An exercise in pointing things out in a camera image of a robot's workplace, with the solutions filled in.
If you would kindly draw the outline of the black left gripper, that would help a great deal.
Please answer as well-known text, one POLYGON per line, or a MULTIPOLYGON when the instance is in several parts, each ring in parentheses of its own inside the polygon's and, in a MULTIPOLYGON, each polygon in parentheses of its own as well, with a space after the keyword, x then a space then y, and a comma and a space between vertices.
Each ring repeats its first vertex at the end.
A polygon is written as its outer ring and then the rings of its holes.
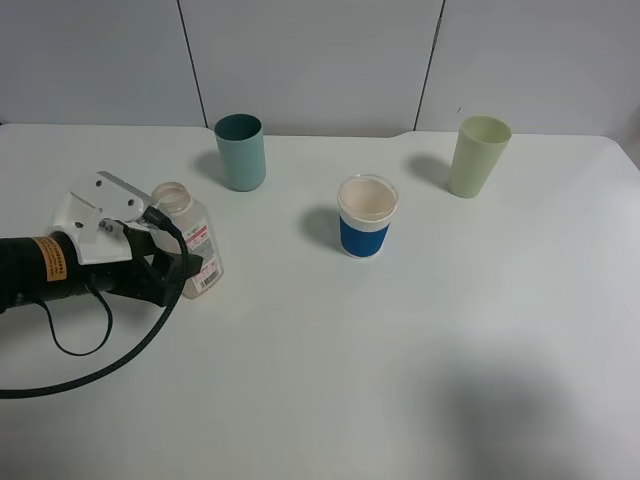
POLYGON ((123 222, 101 222, 98 233, 105 234, 108 239, 123 240, 129 247, 130 258, 81 264, 79 255, 76 255, 75 295, 107 292, 165 307, 175 291, 182 293, 184 287, 179 284, 185 284, 203 266, 201 256, 188 254, 186 279, 182 280, 182 256, 160 252, 162 248, 155 243, 149 231, 123 222))

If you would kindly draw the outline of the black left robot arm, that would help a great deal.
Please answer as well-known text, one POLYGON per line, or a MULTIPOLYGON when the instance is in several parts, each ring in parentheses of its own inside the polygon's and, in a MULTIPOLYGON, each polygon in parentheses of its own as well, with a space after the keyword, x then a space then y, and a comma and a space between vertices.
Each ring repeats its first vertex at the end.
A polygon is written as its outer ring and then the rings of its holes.
POLYGON ((124 236, 130 260, 93 265, 79 263, 70 237, 62 232, 3 239, 1 310, 92 291, 167 306, 181 293, 181 255, 160 249, 146 231, 126 227, 124 236))

